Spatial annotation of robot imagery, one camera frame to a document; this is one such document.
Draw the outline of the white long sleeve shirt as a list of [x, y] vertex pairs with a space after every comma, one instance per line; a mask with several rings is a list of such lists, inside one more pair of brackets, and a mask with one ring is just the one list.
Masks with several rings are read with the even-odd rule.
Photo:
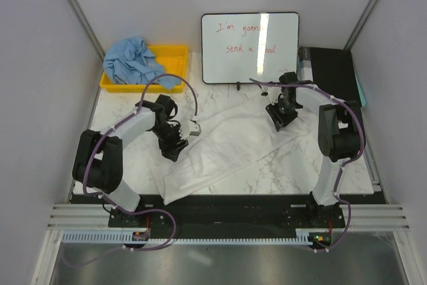
[[164, 167], [164, 203], [206, 188], [309, 134], [308, 112], [300, 112], [290, 125], [277, 131], [266, 105], [254, 98], [203, 120], [200, 136], [176, 163]]

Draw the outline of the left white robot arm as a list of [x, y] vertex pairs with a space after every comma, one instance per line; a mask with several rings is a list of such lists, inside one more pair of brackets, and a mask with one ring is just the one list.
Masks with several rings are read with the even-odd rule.
[[145, 132], [158, 139], [161, 155], [176, 162], [188, 146], [182, 126], [173, 120], [177, 113], [175, 101], [160, 95], [155, 102], [145, 101], [142, 108], [134, 107], [117, 124], [103, 131], [85, 130], [79, 139], [72, 177], [124, 210], [123, 219], [132, 227], [146, 220], [140, 206], [141, 196], [123, 180], [123, 151]]

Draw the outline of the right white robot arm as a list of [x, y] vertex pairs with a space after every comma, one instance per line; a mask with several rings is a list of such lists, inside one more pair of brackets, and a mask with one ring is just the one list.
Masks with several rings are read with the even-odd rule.
[[264, 85], [270, 104], [266, 111], [276, 131], [290, 125], [302, 108], [318, 116], [318, 147], [323, 155], [318, 181], [311, 192], [317, 203], [306, 210], [306, 221], [323, 226], [330, 213], [326, 206], [339, 202], [339, 189], [345, 167], [363, 154], [366, 139], [357, 101], [345, 101], [320, 89], [310, 80], [300, 81], [295, 73], [285, 73], [279, 82]]

